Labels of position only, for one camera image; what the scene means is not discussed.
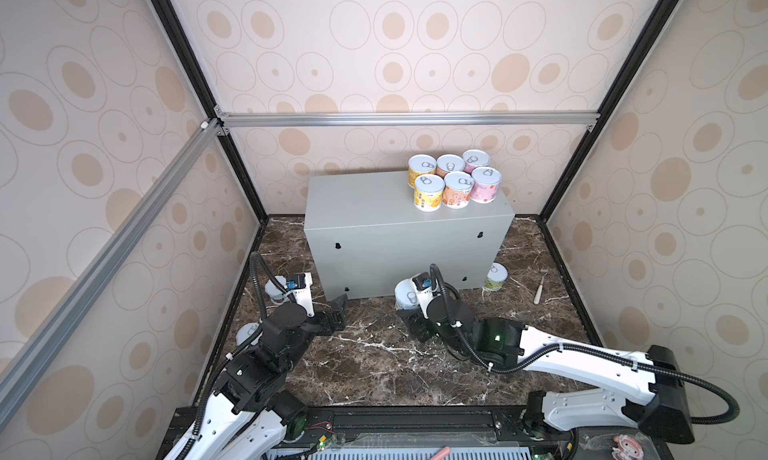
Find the pink toy figure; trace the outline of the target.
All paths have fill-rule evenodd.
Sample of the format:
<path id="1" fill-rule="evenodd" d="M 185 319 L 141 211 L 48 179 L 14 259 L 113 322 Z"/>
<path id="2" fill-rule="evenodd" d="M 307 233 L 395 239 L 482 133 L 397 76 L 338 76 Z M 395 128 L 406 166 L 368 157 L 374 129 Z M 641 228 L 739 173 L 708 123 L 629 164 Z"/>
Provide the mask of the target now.
<path id="1" fill-rule="evenodd" d="M 643 460 L 644 450 L 641 444 L 633 437 L 621 434 L 614 437 L 615 445 L 612 447 L 611 456 L 614 460 Z"/>

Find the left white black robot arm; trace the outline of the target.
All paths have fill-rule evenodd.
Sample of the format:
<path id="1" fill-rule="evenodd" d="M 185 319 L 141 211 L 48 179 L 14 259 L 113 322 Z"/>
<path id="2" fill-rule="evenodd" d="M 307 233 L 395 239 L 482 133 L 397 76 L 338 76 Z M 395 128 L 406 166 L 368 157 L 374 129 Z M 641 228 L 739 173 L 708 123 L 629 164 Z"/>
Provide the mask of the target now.
<path id="1" fill-rule="evenodd" d="M 346 327 L 348 297 L 310 316 L 290 301 L 267 316 L 204 388 L 187 431 L 168 459 L 259 459 L 278 444 L 299 439 L 307 406 L 284 389 L 288 374 L 312 341 Z"/>

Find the grey metal cabinet box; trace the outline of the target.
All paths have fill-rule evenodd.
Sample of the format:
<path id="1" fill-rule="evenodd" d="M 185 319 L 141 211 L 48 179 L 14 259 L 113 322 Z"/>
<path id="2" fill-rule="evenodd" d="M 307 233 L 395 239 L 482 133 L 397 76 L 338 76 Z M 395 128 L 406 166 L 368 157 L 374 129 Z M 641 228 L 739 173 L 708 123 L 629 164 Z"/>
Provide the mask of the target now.
<path id="1" fill-rule="evenodd" d="M 393 295 L 432 264 L 459 290 L 481 287 L 514 217 L 504 197 L 423 212 L 404 171 L 319 176 L 304 233 L 326 298 L 365 299 Z"/>

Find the yellow label can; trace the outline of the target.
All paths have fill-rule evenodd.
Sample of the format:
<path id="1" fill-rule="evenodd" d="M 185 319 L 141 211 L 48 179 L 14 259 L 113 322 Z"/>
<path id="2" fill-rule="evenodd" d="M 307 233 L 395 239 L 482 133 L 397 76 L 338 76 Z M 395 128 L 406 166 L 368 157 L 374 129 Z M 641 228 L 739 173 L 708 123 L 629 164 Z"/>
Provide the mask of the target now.
<path id="1" fill-rule="evenodd" d="M 412 156 L 408 160 L 408 185 L 414 189 L 419 176 L 433 174 L 436 170 L 436 160 L 425 154 Z"/>

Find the diagonal aluminium rail left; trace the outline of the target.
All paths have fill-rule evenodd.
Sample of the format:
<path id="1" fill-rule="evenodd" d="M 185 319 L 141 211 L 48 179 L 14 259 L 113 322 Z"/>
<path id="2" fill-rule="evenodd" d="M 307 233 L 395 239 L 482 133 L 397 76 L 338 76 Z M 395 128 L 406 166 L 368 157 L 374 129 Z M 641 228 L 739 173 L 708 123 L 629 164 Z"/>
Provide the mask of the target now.
<path id="1" fill-rule="evenodd" d="M 1 380 L 2 428 L 16 415 L 203 150 L 217 138 L 222 126 L 222 120 L 210 118 L 204 128 L 198 129 L 27 341 Z"/>

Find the pink pen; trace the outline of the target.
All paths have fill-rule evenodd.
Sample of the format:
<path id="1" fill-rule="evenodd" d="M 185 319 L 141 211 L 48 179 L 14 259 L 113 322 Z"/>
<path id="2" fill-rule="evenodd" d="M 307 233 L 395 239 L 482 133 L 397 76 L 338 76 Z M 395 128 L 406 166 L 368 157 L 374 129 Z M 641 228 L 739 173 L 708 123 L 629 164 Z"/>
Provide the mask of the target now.
<path id="1" fill-rule="evenodd" d="M 436 452 L 434 455 L 432 455 L 429 460 L 445 460 L 451 453 L 450 447 L 444 447 L 438 452 Z"/>

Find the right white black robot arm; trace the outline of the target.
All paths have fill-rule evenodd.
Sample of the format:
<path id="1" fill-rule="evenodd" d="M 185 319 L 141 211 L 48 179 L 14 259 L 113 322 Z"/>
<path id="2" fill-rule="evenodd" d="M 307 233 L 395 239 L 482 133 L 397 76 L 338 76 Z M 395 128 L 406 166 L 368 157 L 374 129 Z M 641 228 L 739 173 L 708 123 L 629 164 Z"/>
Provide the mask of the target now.
<path id="1" fill-rule="evenodd" d="M 738 418 L 738 401 L 723 388 L 685 374 L 673 352 L 652 346 L 628 352 L 556 337 L 524 323 L 477 317 L 450 285 L 426 275 L 395 288 L 398 316 L 420 342 L 446 349 L 490 374 L 534 371 L 586 384 L 584 391 L 536 391 L 522 414 L 531 434 L 585 427 L 628 427 L 672 444 L 691 444 L 696 425 Z"/>

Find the brown orange label can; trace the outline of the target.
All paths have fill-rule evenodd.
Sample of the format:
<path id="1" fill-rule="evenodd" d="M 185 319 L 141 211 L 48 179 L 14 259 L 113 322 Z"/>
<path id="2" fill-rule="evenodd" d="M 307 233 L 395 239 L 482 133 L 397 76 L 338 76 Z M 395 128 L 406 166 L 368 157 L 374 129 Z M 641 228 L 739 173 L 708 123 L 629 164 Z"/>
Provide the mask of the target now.
<path id="1" fill-rule="evenodd" d="M 450 209 L 463 209 L 470 203 L 474 180 L 464 172 L 451 172 L 444 177 L 442 203 Z"/>

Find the orange pink label can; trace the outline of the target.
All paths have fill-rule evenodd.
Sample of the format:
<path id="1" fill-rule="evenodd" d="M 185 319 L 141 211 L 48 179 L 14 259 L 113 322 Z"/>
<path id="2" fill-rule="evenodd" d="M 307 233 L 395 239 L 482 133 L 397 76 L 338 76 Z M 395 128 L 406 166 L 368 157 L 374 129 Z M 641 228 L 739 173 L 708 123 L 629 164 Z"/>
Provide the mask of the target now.
<path id="1" fill-rule="evenodd" d="M 441 155 L 436 161 L 435 174 L 445 178 L 449 173 L 463 172 L 465 161 L 462 157 L 453 154 Z"/>

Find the teal label can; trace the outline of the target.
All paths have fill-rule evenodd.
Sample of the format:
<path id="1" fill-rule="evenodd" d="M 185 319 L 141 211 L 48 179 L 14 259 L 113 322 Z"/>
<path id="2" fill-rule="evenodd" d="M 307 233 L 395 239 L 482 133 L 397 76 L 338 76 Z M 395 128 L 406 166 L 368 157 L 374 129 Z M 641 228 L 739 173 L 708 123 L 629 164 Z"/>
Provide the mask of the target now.
<path id="1" fill-rule="evenodd" d="M 276 280 L 280 285 L 286 289 L 286 278 L 280 275 L 276 276 Z M 271 302 L 275 305 L 280 305 L 285 301 L 285 295 L 283 291 L 276 286 L 271 280 L 268 280 L 264 286 L 264 292 L 270 298 Z"/>

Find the horizontal aluminium rail back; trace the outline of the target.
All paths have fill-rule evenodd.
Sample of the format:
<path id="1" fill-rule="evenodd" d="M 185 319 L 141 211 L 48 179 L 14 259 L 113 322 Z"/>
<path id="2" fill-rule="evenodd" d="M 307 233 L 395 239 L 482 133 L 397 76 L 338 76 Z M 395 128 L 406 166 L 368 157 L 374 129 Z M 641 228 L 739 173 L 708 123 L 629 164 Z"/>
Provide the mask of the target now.
<path id="1" fill-rule="evenodd" d="M 594 125 L 596 111 L 235 114 L 220 117 L 229 128 L 443 127 Z"/>

